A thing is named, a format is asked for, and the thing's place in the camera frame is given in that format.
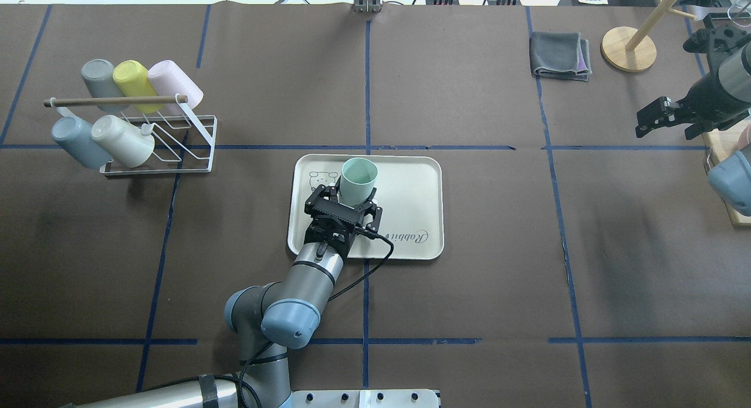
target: yellow cup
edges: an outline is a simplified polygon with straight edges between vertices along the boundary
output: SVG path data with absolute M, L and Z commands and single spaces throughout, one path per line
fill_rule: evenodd
M 157 95 L 148 82 L 148 69 L 136 60 L 126 60 L 112 71 L 112 79 L 127 97 L 150 97 Z M 134 104 L 140 113 L 154 113 L 164 104 Z

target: mint green cup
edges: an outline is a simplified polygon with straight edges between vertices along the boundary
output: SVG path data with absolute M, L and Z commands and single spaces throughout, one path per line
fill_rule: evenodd
M 341 166 L 339 184 L 339 202 L 349 207 L 362 203 L 376 185 L 378 167 L 375 163 L 362 157 L 354 157 Z

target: pink cup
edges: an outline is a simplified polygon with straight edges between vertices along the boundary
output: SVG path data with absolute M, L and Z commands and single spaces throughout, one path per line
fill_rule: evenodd
M 198 85 L 171 60 L 162 60 L 148 70 L 148 82 L 154 87 L 158 95 L 181 95 L 188 96 L 188 106 L 194 109 L 204 98 L 204 92 Z M 182 116 L 182 109 L 177 104 L 164 106 L 169 114 Z
M 744 149 L 746 146 L 749 145 L 749 141 L 751 141 L 751 124 L 746 126 L 746 129 L 743 130 L 743 132 L 740 133 L 740 139 L 738 140 L 738 146 L 737 149 Z

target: wooden rod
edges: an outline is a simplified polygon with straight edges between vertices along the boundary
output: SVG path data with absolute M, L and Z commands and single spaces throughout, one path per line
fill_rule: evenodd
M 692 15 L 686 12 L 681 12 L 679 10 L 673 9 L 673 7 L 670 7 L 670 9 L 668 9 L 668 13 L 672 13 L 673 15 L 684 16 L 686 18 L 691 19 L 692 21 L 696 20 L 696 15 Z
M 692 15 L 692 14 L 686 13 L 686 12 L 681 12 L 679 10 L 673 9 L 673 7 L 671 7 L 670 9 L 668 9 L 668 13 L 672 13 L 673 15 L 684 16 L 686 18 L 691 19 L 692 21 L 696 20 L 696 15 Z
M 45 100 L 45 107 L 52 107 L 52 99 Z M 178 95 L 179 103 L 188 103 L 188 96 Z M 55 98 L 55 107 L 72 106 L 117 106 L 119 104 L 167 104 L 174 103 L 174 95 L 155 97 L 111 97 L 111 98 Z
M 665 13 L 668 12 L 668 9 L 670 9 L 676 1 L 678 0 L 662 0 L 659 2 L 659 5 L 657 5 L 654 11 L 652 11 L 649 18 L 639 26 L 639 30 L 636 31 L 634 36 L 631 37 L 627 44 L 625 44 L 625 50 L 627 52 L 633 52 L 633 50 L 636 49 L 636 46 L 639 45 L 639 42 L 641 42 L 650 31 L 652 31 L 652 28 L 657 25 L 657 22 L 665 16 Z

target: white wire rack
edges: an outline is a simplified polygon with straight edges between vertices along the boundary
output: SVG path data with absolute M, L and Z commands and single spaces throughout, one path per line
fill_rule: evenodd
M 75 116 L 67 107 L 176 103 L 182 116 L 163 116 L 156 112 L 158 116 L 148 117 L 142 114 L 140 117 L 128 117 L 121 112 L 121 119 L 139 127 L 143 135 L 152 135 L 161 145 L 155 146 L 152 157 L 139 167 L 128 168 L 110 161 L 100 167 L 99 172 L 105 176 L 209 173 L 214 165 L 217 119 L 213 114 L 196 116 L 187 101 L 184 95 L 68 100 L 53 97 L 45 100 L 45 106 L 56 109 L 60 116 Z

